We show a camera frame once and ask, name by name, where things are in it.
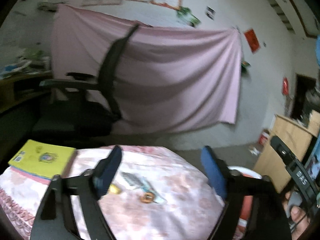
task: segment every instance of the cardboard box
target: cardboard box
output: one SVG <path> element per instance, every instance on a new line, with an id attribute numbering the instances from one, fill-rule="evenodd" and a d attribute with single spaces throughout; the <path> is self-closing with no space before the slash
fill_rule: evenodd
<path id="1" fill-rule="evenodd" d="M 320 113 L 312 110 L 310 114 L 310 121 L 308 125 L 308 131 L 315 137 L 318 137 L 320 129 Z"/>

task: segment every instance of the trash on floor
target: trash on floor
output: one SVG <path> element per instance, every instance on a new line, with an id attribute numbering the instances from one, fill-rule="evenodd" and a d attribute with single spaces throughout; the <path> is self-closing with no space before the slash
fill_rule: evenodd
<path id="1" fill-rule="evenodd" d="M 256 148 L 254 147 L 253 145 L 250 145 L 249 146 L 249 151 L 253 154 L 253 155 L 256 155 L 258 156 L 261 152 Z"/>
<path id="2" fill-rule="evenodd" d="M 260 137 L 259 137 L 259 140 L 258 140 L 258 143 L 262 146 L 265 146 L 267 141 L 269 140 L 270 138 L 270 132 L 268 129 L 263 129 L 262 130 L 262 133 L 260 134 Z"/>

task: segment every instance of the human hand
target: human hand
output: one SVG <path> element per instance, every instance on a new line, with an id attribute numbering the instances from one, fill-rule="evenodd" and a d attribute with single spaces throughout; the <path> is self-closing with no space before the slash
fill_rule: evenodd
<path id="1" fill-rule="evenodd" d="M 285 200 L 282 202 L 283 208 L 286 210 L 288 207 L 288 201 L 290 199 L 291 192 L 287 192 L 285 194 Z M 298 223 L 304 216 L 306 212 L 297 206 L 292 207 L 291 209 L 291 218 L 292 221 Z M 307 216 L 302 219 L 302 221 L 296 226 L 295 230 L 292 232 L 292 240 L 297 240 L 301 234 L 307 229 L 308 225 L 310 224 L 310 218 Z"/>

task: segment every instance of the orange ring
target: orange ring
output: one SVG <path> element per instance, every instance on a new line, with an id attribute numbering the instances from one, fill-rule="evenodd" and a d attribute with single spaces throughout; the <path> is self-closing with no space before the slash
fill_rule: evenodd
<path id="1" fill-rule="evenodd" d="M 140 197 L 140 201 L 144 204 L 150 204 L 155 199 L 155 195 L 152 192 L 146 192 Z"/>

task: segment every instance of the red object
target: red object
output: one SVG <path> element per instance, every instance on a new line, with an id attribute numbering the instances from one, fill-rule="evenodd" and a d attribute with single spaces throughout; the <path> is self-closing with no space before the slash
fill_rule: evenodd
<path id="1" fill-rule="evenodd" d="M 262 133 L 260 134 L 258 143 L 264 146 L 266 142 L 269 140 L 270 135 L 268 134 L 268 130 L 263 130 Z"/>
<path id="2" fill-rule="evenodd" d="M 289 95 L 289 83 L 287 78 L 283 78 L 282 94 L 285 96 Z"/>
<path id="3" fill-rule="evenodd" d="M 245 38 L 247 39 L 247 42 L 249 43 L 250 49 L 252 53 L 255 53 L 260 49 L 260 44 L 258 41 L 258 38 L 256 36 L 256 33 L 253 29 L 247 30 L 244 33 Z"/>

